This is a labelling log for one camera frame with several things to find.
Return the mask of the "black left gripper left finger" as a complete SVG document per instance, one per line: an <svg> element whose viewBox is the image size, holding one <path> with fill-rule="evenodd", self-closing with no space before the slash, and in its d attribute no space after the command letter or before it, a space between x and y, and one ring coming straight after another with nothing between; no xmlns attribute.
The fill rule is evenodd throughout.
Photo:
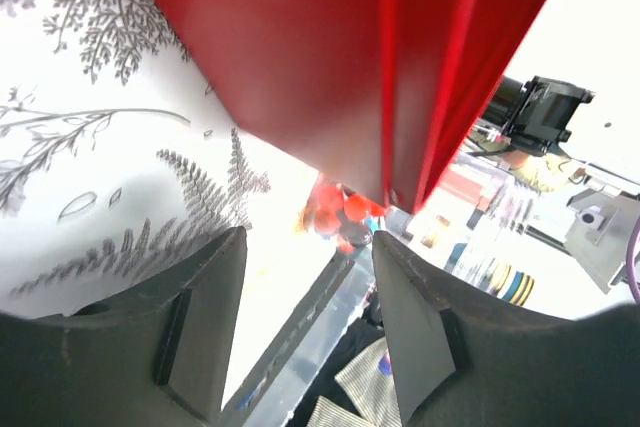
<svg viewBox="0 0 640 427"><path fill-rule="evenodd" d="M76 315L3 315L2 424L217 425L246 258L236 227Z"/></svg>

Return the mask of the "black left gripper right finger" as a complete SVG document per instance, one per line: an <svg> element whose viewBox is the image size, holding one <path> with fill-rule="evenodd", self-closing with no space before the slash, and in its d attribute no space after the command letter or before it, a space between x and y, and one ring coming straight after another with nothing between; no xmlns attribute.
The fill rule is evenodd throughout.
<svg viewBox="0 0 640 427"><path fill-rule="evenodd" d="M639 310L572 321L493 297L386 232L373 265L405 426L635 426Z"/></svg>

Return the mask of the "clear glass jar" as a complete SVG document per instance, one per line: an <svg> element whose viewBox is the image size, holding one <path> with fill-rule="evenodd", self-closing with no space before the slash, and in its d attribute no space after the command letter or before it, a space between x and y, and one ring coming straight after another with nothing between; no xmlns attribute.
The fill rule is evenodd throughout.
<svg viewBox="0 0 640 427"><path fill-rule="evenodd" d="M390 206L379 205L344 184L320 175L298 214L295 229L333 241L339 251L353 255L368 247L377 231L387 229L390 213Z"/></svg>

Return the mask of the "red tin of swirl lollipops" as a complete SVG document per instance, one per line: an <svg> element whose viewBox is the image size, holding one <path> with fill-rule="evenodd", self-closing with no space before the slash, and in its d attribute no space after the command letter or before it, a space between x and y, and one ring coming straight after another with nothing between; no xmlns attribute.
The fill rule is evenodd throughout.
<svg viewBox="0 0 640 427"><path fill-rule="evenodd" d="M417 211L546 0L155 0L245 131Z"/></svg>

